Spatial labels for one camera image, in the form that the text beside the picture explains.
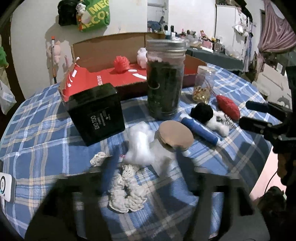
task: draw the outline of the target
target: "pink floor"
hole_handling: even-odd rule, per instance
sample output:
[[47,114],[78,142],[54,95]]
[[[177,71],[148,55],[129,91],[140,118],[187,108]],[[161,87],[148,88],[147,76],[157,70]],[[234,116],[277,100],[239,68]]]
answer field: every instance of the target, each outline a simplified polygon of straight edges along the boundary
[[[271,152],[256,185],[250,193],[252,200],[257,199],[264,194],[267,183],[277,170],[277,162],[277,154]],[[283,191],[286,190],[286,187],[281,184],[281,180],[277,174],[272,178],[267,190],[272,186],[277,186]]]

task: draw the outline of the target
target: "table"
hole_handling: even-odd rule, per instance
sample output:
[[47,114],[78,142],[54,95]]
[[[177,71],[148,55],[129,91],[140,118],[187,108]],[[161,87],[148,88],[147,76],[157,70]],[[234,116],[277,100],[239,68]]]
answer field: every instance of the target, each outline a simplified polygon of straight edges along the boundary
[[206,63],[214,64],[230,72],[243,72],[244,64],[241,60],[223,53],[211,53],[202,49],[187,48],[186,54],[198,58]]
[[[217,70],[215,92],[233,99],[239,106],[241,116],[277,122],[269,114],[246,109],[248,100],[264,101],[254,86],[223,68],[208,66]],[[183,89],[179,111],[189,113],[195,106],[191,94],[192,88]],[[145,121],[152,130],[158,129],[161,121],[149,116],[146,103],[147,97],[122,102],[126,128]],[[216,109],[214,97],[210,104]],[[96,153],[104,151],[110,154],[114,146],[120,146],[122,153],[128,149],[126,131],[86,147],[61,103],[57,85],[45,88],[21,104],[0,146],[3,171],[13,175],[17,182],[15,204],[2,204],[2,210],[23,237],[34,212],[58,174],[81,173],[90,167],[89,161]],[[212,173],[226,175],[237,172],[250,191],[260,176],[270,150],[271,144],[261,135],[243,131],[237,126],[222,140],[221,147],[215,148],[195,137],[187,154],[194,159],[195,165],[206,167]],[[182,240],[198,197],[187,191],[179,167],[171,170],[168,177],[158,177],[148,166],[137,172],[136,179],[147,190],[148,200],[142,210],[118,214],[108,207],[108,196],[100,200],[101,211],[113,240]],[[213,194],[211,233],[219,227],[222,199],[221,194]],[[75,207],[77,219],[81,220],[83,203],[78,200]],[[78,222],[77,229],[81,236],[84,235],[82,227],[83,224]]]

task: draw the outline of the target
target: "red pom pom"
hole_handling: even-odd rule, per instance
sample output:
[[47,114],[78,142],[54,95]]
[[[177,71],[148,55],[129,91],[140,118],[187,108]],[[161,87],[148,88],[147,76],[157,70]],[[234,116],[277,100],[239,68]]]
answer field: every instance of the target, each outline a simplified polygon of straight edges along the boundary
[[228,115],[234,121],[238,121],[240,119],[239,108],[233,102],[233,100],[223,95],[218,95],[216,99],[217,99],[220,110],[222,110],[226,115]]
[[114,67],[117,73],[122,73],[129,69],[129,60],[125,56],[117,56],[114,60]]

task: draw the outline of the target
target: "blue tube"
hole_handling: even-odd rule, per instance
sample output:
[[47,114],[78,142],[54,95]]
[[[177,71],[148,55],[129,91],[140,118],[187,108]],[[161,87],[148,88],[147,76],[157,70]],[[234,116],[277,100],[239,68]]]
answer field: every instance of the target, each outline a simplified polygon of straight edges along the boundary
[[220,140],[212,131],[206,128],[203,124],[191,118],[189,115],[182,113],[179,117],[179,121],[189,128],[189,130],[206,139],[212,145],[216,146],[220,144]]

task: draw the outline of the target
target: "large jar with dark contents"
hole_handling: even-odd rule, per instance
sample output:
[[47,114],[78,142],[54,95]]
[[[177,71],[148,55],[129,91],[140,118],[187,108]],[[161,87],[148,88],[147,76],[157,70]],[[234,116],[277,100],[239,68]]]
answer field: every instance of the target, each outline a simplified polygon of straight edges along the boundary
[[186,43],[151,39],[146,41],[148,109],[158,120],[176,116],[184,75]]

